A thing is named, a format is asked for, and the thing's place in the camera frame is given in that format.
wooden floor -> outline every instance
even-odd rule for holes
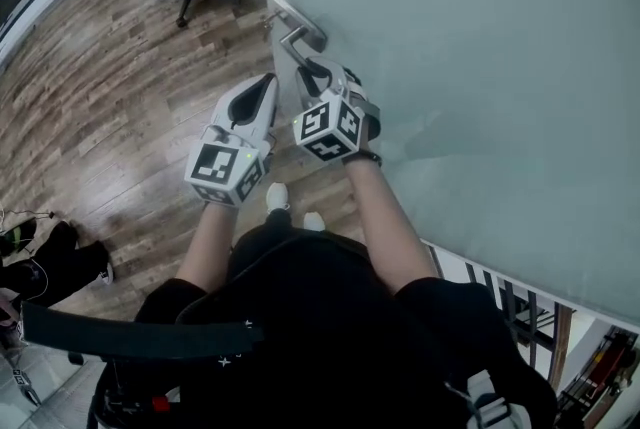
[[[203,207],[182,180],[189,146],[226,89],[273,71],[265,0],[194,0],[184,30],[174,24],[181,2],[61,0],[0,79],[4,207],[55,211],[81,243],[102,239],[111,251],[116,283],[93,283],[62,310],[131,319],[175,273]],[[262,222],[266,189],[281,181],[296,222],[318,210],[329,229],[360,238],[342,168],[320,171],[276,122],[272,170],[237,236]],[[5,228],[17,220],[8,215]],[[53,221],[41,223],[38,242]]]

door handle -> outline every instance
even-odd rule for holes
[[[327,70],[305,58],[294,44],[302,40],[316,52],[322,52],[327,46],[327,35],[314,22],[294,8],[287,0],[271,0],[276,6],[275,16],[279,17],[291,31],[280,40],[280,45],[302,68],[306,68],[315,77],[324,78]]]

frosted glass panel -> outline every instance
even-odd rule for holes
[[[424,238],[640,325],[640,0],[290,1],[381,106]]]

shoe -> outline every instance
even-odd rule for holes
[[[305,230],[312,230],[314,232],[324,232],[327,227],[324,224],[324,219],[317,212],[307,212],[304,215],[304,222],[302,227]]]
[[[289,210],[289,191],[287,186],[274,182],[267,191],[267,214],[276,209]]]
[[[107,262],[107,268],[104,271],[100,271],[98,275],[105,285],[111,285],[113,283],[113,267],[110,262]]]

black strap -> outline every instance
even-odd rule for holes
[[[262,329],[243,322],[140,324],[72,315],[33,303],[22,304],[22,315],[27,342],[114,360],[200,360],[248,353],[264,339]]]
[[[370,161],[375,162],[378,166],[382,167],[382,157],[380,157],[377,153],[373,153],[369,150],[358,150],[356,153],[342,159],[342,163],[349,164],[352,160],[355,159],[369,159]]]

